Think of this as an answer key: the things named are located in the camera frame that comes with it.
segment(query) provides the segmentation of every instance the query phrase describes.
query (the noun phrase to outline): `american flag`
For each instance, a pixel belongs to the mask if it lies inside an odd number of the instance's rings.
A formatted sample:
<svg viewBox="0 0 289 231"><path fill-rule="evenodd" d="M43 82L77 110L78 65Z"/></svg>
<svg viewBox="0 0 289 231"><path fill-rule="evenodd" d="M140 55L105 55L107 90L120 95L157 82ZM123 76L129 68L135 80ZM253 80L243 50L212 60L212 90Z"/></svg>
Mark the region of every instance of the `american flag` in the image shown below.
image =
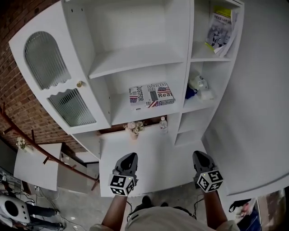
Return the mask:
<svg viewBox="0 0 289 231"><path fill-rule="evenodd" d="M130 96L130 102L136 103L137 102L137 96Z"/></svg>
<svg viewBox="0 0 289 231"><path fill-rule="evenodd" d="M159 87L158 93L171 93L171 90L170 90L170 88Z"/></svg>
<svg viewBox="0 0 289 231"><path fill-rule="evenodd" d="M154 106L162 106L163 102L162 101L153 101L148 108L154 107Z"/></svg>

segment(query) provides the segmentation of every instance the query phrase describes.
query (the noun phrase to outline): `water bottle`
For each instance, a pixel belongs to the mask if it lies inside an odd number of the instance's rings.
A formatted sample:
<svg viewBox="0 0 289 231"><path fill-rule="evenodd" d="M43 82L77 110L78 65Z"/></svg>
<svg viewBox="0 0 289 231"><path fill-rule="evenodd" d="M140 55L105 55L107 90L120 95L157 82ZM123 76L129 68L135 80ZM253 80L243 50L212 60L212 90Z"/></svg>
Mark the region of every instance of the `water bottle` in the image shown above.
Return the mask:
<svg viewBox="0 0 289 231"><path fill-rule="evenodd" d="M163 133L168 132L168 122L165 120L164 116L162 116L161 121L159 122L159 126Z"/></svg>

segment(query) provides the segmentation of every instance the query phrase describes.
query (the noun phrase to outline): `wooden coat rack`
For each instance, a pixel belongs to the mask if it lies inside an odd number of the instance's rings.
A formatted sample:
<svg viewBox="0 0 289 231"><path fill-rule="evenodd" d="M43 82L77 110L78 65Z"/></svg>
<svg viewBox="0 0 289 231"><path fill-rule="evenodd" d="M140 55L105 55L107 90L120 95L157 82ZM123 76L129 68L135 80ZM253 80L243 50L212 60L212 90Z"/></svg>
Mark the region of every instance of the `wooden coat rack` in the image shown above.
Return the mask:
<svg viewBox="0 0 289 231"><path fill-rule="evenodd" d="M41 153L43 153L45 156L47 156L47 158L45 159L45 161L43 162L43 164L46 164L46 162L48 160L50 161L55 161L56 163L62 165L63 167L76 172L77 174L84 176L90 180L94 181L94 185L92 187L91 190L94 190L94 188L97 186L98 182L99 182L99 177L98 178L93 178L91 176L88 176L87 174L78 171L77 169L75 169L75 166L70 167L69 165L66 165L64 162L62 162L61 160L57 159L56 157L54 157L53 155L51 155L50 153L48 153L47 151L45 151L42 147L40 147L39 145L37 145L35 143L35 139L34 139L34 131L31 130L32 133L32 139L30 139L23 131L21 131L21 129L19 127L17 127L17 125L5 114L5 104L3 103L3 108L0 107L0 115L2 116L2 118L6 121L7 124L9 124L9 128L6 129L3 134L6 134L12 130L14 130L20 137L22 137L23 139L25 139L25 142L27 142L28 144L30 144L31 146L33 146L34 148L36 148L38 151L40 151Z"/></svg>

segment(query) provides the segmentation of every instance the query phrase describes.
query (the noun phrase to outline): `gold door knob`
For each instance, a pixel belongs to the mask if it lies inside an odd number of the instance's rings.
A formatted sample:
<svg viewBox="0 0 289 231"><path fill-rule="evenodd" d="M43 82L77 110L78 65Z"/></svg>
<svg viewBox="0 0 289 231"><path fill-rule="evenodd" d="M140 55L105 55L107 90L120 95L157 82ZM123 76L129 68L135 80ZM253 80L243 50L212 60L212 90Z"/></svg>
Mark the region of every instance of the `gold door knob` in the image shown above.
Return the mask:
<svg viewBox="0 0 289 231"><path fill-rule="evenodd" d="M79 82L76 84L76 86L77 86L78 88L82 87L82 81L79 81Z"/></svg>

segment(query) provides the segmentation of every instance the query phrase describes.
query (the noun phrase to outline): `white marker cube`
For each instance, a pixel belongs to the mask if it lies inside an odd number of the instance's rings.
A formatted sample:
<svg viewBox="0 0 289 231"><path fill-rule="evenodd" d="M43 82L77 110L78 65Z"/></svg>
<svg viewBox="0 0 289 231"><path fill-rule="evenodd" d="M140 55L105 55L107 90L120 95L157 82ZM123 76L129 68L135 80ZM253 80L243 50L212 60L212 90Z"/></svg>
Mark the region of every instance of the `white marker cube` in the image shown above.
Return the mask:
<svg viewBox="0 0 289 231"><path fill-rule="evenodd" d="M218 190L223 181L221 173L218 170L214 170L202 173L197 184L204 192L208 193Z"/></svg>
<svg viewBox="0 0 289 231"><path fill-rule="evenodd" d="M115 195L128 196L135 187L135 180L132 176L121 176L110 174L108 186Z"/></svg>

